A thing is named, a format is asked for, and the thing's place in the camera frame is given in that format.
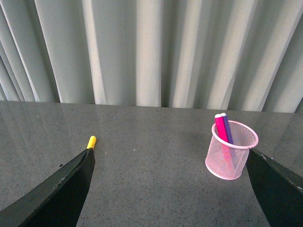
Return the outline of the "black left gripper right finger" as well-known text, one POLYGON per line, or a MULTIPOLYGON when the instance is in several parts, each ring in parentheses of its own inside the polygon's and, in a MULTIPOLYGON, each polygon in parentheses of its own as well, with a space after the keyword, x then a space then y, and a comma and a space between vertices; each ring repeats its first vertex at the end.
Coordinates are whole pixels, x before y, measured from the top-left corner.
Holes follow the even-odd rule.
POLYGON ((303 225, 303 178, 257 149, 247 159, 251 186, 272 227, 303 225))

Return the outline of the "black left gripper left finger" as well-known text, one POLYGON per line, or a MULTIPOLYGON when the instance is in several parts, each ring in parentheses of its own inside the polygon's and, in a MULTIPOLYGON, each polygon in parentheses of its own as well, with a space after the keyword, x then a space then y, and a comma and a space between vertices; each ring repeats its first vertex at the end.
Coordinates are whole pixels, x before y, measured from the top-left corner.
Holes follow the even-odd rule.
POLYGON ((86 149, 0 212, 2 227, 74 227, 89 192, 95 158, 86 149))

